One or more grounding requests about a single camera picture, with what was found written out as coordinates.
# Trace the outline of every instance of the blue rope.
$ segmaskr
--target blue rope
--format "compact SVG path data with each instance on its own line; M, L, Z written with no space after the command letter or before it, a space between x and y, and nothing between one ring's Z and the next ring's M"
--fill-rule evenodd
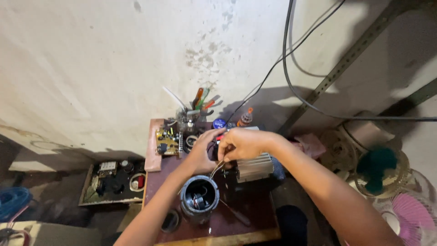
M33 196L27 188L12 187L0 190L0 222L8 222Z

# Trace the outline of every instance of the hand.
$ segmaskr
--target hand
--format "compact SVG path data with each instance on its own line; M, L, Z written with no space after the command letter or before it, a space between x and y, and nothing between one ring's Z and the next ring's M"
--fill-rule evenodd
M268 152L270 143L278 137L272 132L233 128L220 140L218 159L229 162L258 157Z
M208 158L207 147L211 141L225 131L226 128L209 130L200 135L199 139L195 141L193 148L184 161L184 165L194 169L193 174L208 173L215 168L217 164Z

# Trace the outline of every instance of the workbench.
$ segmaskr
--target workbench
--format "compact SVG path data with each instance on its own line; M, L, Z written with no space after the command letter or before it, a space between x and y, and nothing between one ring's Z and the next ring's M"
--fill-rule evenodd
M152 124L162 122L161 120L151 120L150 128L155 128ZM211 123L199 123L206 129L211 128ZM149 135L149 144L156 146L155 134ZM148 151L146 162L150 155L150 161L156 162L156 156ZM143 195L143 207L152 199L153 195L161 187L167 176L182 163L187 156L183 153L182 158L177 156L163 157L160 163L159 172L147 172L146 188ZM220 197L223 199L227 193L223 176L216 175L214 181L217 183ZM238 200L228 203L233 209L240 211L247 216L251 222L250 227L245 226L237 220L231 211L223 204L219 203L213 211L210 221L205 225L191 225L182 216L180 210L179 196L175 196L171 208L176 209L181 216L181 224L173 233L159 233L156 244L161 246L191 246L191 245L214 245L231 246L242 245L255 242L264 242L279 239L281 234L276 222L274 209L271 203L270 192L260 191L256 195L243 194Z

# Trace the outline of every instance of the left hand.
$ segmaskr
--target left hand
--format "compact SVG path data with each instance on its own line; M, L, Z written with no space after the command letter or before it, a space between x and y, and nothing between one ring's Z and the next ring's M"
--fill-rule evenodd
M211 161L208 157L208 144L225 131L226 128L209 130L200 135L199 139L195 141L192 150L183 163L186 167L194 170L193 174L208 173L215 168L216 162Z

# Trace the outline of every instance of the power cable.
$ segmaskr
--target power cable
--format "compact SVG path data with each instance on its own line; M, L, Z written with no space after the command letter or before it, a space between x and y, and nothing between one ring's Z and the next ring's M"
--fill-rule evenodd
M290 0L290 3L288 5L288 12L287 12L287 18L286 18L286 22L285 22L285 30L284 30L284 42L282 44L282 64L284 65L284 74L285 74L285 79L287 80L287 84L290 87L290 90L294 93L294 95L300 100L302 101L302 103L306 104L309 108L317 111L318 113L321 113L325 116L329 116L332 118L338 118L338 119L349 119L349 120L403 120L403 121L437 121L437 117L398 117L398 116L376 116L376 117L363 117L363 116L337 116L337 115L333 115L333 114L329 114L329 113L325 113L322 110L316 108L315 106L313 106L311 103L307 102L304 98L302 98L297 91L294 89L293 85L290 82L290 78L288 77L288 70L287 70L287 62L286 59L284 59L284 57L288 56L286 54L287 51L287 34L288 34L288 26L290 24L290 15L291 15L291 9L293 6L293 0ZM299 43L299 45L294 48L290 53L292 53L293 51L295 51L302 43L303 41L305 41L305 39L307 38L305 37L301 43Z
M326 20L328 20L345 2L346 0L341 1L341 3L328 15L326 16L320 23L318 23L313 29L311 29L311 31L308 32L308 34L299 42L299 44L293 48L287 55L283 55L281 59L279 59L277 62L275 62L275 64L273 64L272 68L269 70L269 72L267 73L266 77L264 78L263 82L261 82L261 84L259 85L257 91L255 93L253 93L250 97L248 97L246 100L244 100L240 106L238 106L238 108L236 108L234 110L234 112L231 114L231 116L229 116L228 120L226 121L226 124L231 120L232 116L234 116L234 114L247 102L249 101L249 99L251 99L254 95L256 95L261 87L263 86L264 82L267 80L267 78L269 77L270 73L273 71L274 67L276 65L278 65L278 63L280 63L284 57L288 57L289 55L291 55L295 50L297 50L297 48L299 48L299 46L301 44L303 44L303 42L305 42L305 40L312 34L313 31L315 31L321 24L323 24Z

